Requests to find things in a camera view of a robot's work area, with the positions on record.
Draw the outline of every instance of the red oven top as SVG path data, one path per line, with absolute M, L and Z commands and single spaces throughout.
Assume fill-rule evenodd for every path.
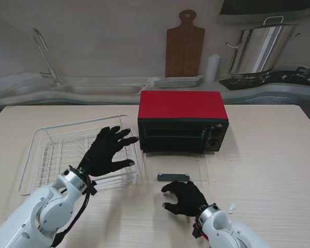
M 141 118 L 228 119 L 217 91 L 152 90 L 141 92 L 138 119 Z

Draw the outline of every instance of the toaster oven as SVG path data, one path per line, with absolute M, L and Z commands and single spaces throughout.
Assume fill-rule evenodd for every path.
M 228 118 L 219 92 L 141 93 L 138 129 L 143 152 L 219 151 Z

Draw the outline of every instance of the white wall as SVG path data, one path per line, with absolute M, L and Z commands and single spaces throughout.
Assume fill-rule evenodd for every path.
M 230 63 L 239 30 L 251 24 L 219 24 L 220 0 L 0 0 L 0 77 L 46 71 L 31 29 L 38 28 L 58 74 L 69 76 L 163 76 L 166 30 L 178 26 L 184 9 L 197 13 L 194 24 L 206 29 L 200 74 L 207 57 Z M 284 51 L 279 64 L 310 65 L 310 16 L 302 35 Z

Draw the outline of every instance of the oven knob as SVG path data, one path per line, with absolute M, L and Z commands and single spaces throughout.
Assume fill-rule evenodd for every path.
M 218 140 L 211 139 L 208 144 L 209 144 L 209 146 L 215 146 L 218 144 Z
M 212 137 L 219 137 L 219 136 L 221 136 L 222 133 L 223 133 L 222 130 L 220 130 L 220 129 L 215 129 L 215 130 L 213 130 L 213 131 L 211 132 L 211 136 L 212 136 Z

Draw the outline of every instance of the stove burner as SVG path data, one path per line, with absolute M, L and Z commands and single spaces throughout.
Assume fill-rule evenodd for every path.
M 233 76 L 220 83 L 229 90 L 249 89 L 271 83 L 300 84 L 310 86 L 310 68 L 298 67 L 296 71 L 273 71 L 262 75 Z

